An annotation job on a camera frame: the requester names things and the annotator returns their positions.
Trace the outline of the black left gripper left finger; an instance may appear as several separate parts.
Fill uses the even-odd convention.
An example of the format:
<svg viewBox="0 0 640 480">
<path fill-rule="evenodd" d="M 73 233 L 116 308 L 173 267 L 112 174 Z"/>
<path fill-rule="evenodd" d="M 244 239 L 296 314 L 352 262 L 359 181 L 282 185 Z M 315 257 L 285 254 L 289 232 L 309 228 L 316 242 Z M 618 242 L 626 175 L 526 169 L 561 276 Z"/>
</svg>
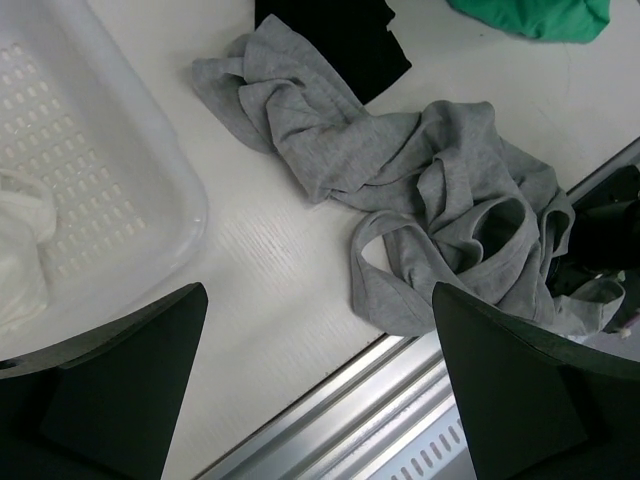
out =
<svg viewBox="0 0 640 480">
<path fill-rule="evenodd" d="M 2 478 L 160 478 L 207 307 L 205 287 L 189 284 L 2 360 Z"/>
</svg>

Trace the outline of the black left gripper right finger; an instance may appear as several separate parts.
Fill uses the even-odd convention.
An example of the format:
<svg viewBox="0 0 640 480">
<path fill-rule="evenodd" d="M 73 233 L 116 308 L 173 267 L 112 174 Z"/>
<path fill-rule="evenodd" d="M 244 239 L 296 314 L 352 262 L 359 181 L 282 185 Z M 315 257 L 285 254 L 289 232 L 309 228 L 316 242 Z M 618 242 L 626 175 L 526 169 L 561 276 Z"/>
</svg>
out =
<svg viewBox="0 0 640 480">
<path fill-rule="evenodd" d="M 639 365 L 507 315 L 453 285 L 436 329 L 480 479 L 636 479 Z"/>
</svg>

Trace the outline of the white tank top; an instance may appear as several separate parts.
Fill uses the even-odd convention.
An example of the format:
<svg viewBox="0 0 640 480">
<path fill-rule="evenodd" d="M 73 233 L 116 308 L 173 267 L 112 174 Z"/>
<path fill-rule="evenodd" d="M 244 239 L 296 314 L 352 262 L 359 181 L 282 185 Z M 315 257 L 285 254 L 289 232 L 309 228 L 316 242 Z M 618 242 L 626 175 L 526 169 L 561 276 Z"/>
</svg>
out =
<svg viewBox="0 0 640 480">
<path fill-rule="evenodd" d="M 38 247 L 57 229 L 51 189 L 17 170 L 1 170 L 1 332 L 42 313 L 49 292 Z"/>
</svg>

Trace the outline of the grey tank top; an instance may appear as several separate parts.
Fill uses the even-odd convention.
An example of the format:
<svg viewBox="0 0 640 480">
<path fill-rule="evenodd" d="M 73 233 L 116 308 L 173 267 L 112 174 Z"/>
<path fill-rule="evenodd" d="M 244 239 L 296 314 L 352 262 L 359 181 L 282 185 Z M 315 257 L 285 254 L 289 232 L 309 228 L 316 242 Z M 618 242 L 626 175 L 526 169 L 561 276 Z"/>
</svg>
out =
<svg viewBox="0 0 640 480">
<path fill-rule="evenodd" d="M 609 278 L 550 292 L 575 212 L 554 169 L 500 137 L 491 104 L 371 115 L 275 16 L 225 57 L 194 61 L 192 81 L 239 141 L 288 165 L 310 201 L 364 212 L 350 248 L 352 299 L 376 328 L 431 332 L 439 282 L 569 338 L 600 332 L 620 308 L 624 288 Z"/>
</svg>

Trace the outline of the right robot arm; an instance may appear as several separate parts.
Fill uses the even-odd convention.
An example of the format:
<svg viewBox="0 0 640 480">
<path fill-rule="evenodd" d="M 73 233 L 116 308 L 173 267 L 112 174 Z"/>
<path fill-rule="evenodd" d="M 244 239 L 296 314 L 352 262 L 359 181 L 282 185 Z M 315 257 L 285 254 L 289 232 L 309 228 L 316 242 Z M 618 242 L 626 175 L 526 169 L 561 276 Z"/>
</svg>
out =
<svg viewBox="0 0 640 480">
<path fill-rule="evenodd" d="M 639 169 L 616 170 L 574 210 L 569 252 L 552 262 L 547 285 L 553 294 L 572 294 L 592 279 L 617 280 L 625 299 L 604 331 L 620 333 L 639 316 Z"/>
</svg>

